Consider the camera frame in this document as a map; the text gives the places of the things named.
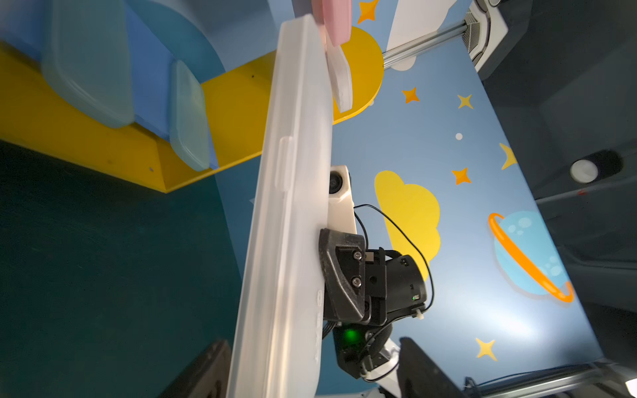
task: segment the yellow star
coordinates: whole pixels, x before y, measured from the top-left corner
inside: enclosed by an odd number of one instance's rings
[[[451,170],[451,172],[455,176],[455,184],[456,185],[460,185],[463,182],[468,182],[469,184],[471,183],[471,180],[469,179],[469,177],[467,177],[467,168],[466,167],[464,168],[464,170],[460,170],[460,171]]]
[[[408,104],[412,101],[418,101],[420,102],[420,99],[418,99],[418,97],[416,96],[416,88],[414,87],[413,90],[409,90],[409,91],[403,91],[404,94],[404,103]]]
[[[468,97],[458,96],[458,98],[460,99],[460,106],[458,107],[458,109],[462,108],[463,106],[468,106],[469,108],[473,109],[473,107],[471,106],[471,103],[469,103],[471,96],[468,96]]]
[[[505,151],[506,153],[506,162],[505,164],[502,166],[502,170],[506,169],[507,167],[509,167],[512,164],[516,164],[517,163],[517,159],[515,158],[515,155],[513,154],[513,151],[511,150],[511,148],[509,148],[508,146],[500,143],[500,147]]]
[[[492,360],[497,362],[496,356],[493,355],[493,352],[491,351],[491,347],[493,347],[493,343],[495,343],[496,341],[491,340],[488,343],[484,343],[480,339],[476,339],[476,341],[480,345],[480,353],[478,354],[476,358],[480,358],[480,357],[483,357],[484,355],[488,355],[491,357]]]
[[[361,6],[361,17],[359,18],[359,24],[366,19],[376,20],[376,4],[378,0],[370,1],[369,3],[359,3]]]

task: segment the metal rod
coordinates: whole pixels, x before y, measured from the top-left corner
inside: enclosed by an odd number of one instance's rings
[[[467,24],[464,21],[458,24],[440,29],[438,31],[426,34],[408,43],[400,45],[396,48],[388,50],[383,53],[383,61],[385,63],[385,69],[391,65],[407,59],[409,57],[415,57],[420,55],[433,47],[442,44],[448,40],[454,39],[467,30]]]
[[[583,385],[604,381],[606,377],[599,369],[584,369],[571,374],[530,381],[522,385],[512,386],[493,393],[483,392],[484,398],[540,398],[557,394]]]
[[[595,191],[600,191],[600,190],[604,190],[604,189],[621,187],[623,185],[632,184],[634,182],[637,182],[637,176],[630,176],[630,177],[624,178],[623,180],[598,183],[598,184],[595,184],[595,185],[591,185],[590,187],[584,187],[584,188],[581,188],[581,189],[574,189],[574,190],[570,190],[568,192],[564,192],[562,194],[557,194],[557,195],[553,195],[553,196],[541,197],[539,199],[536,199],[535,203],[536,204],[544,204],[544,203],[548,203],[548,202],[558,201],[558,200],[561,200],[561,199],[566,199],[566,198],[569,198],[569,197],[586,195],[586,194],[590,194],[590,193],[593,193]]]

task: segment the orange star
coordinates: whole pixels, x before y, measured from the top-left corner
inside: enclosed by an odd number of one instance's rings
[[[468,182],[469,184],[471,183],[471,180],[469,179],[469,177],[467,177],[467,168],[466,167],[464,168],[464,170],[460,170],[460,171],[452,170],[451,172],[455,176],[455,184],[456,185],[460,185],[463,182]]]
[[[359,3],[359,6],[361,6],[359,24],[366,19],[376,20],[376,4],[378,4],[378,0],[370,1],[369,3]]]
[[[412,101],[417,101],[420,102],[420,99],[418,99],[418,97],[416,96],[416,88],[414,87],[413,90],[409,90],[409,91],[403,91],[404,94],[404,103],[408,104]]]

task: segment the dark green floor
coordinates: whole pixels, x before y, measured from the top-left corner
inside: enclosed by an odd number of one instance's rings
[[[155,397],[230,340],[214,178],[165,195],[0,142],[0,397]]]

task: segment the yellow shelf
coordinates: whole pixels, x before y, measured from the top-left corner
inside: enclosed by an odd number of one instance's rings
[[[334,105],[334,123],[367,108],[383,78],[382,52],[368,33],[352,28],[343,51],[354,107],[339,113]],[[202,85],[220,168],[196,172],[143,127],[110,129],[76,110],[48,86],[37,64],[0,45],[0,139],[170,192],[261,154],[274,60],[274,53],[267,54]]]

